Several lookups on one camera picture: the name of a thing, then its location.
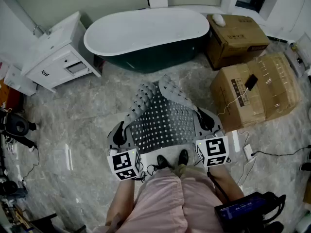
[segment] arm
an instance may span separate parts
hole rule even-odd
[[[229,197],[230,201],[238,200],[244,197],[243,192],[235,183],[234,179],[231,177],[224,165],[211,166],[209,168],[211,175],[214,177],[215,181],[224,190],[224,192]],[[222,203],[226,203],[226,199],[221,193],[221,191],[216,188],[217,197]]]
[[[112,219],[119,213],[124,222],[134,208],[134,180],[121,181],[107,213],[106,226],[110,226]]]

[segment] cabinet drawer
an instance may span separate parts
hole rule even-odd
[[[72,75],[61,68],[58,65],[58,62],[54,62],[44,70],[38,72],[30,73],[27,75],[28,78],[35,81],[36,83],[52,88],[59,83],[66,82],[67,80],[72,79]]]
[[[57,58],[56,61],[62,68],[66,68],[75,63],[78,63],[80,60],[78,59],[77,56],[74,55],[73,52],[68,51],[65,55],[62,55],[59,58]]]

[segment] power adapter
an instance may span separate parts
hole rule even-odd
[[[248,162],[251,162],[254,159],[254,157],[252,156],[253,151],[251,145],[247,144],[246,146],[243,147],[243,150],[245,152]]]

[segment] blue display screen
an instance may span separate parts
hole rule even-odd
[[[220,213],[223,218],[230,220],[247,212],[253,211],[254,209],[257,209],[266,203],[267,202],[265,199],[259,196],[254,196],[244,203],[239,203],[223,208],[220,210]]]

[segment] perforated mesh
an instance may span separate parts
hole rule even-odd
[[[158,82],[157,93],[147,111],[129,127],[139,153],[181,144],[192,144],[195,138],[192,109],[167,100],[162,96]]]

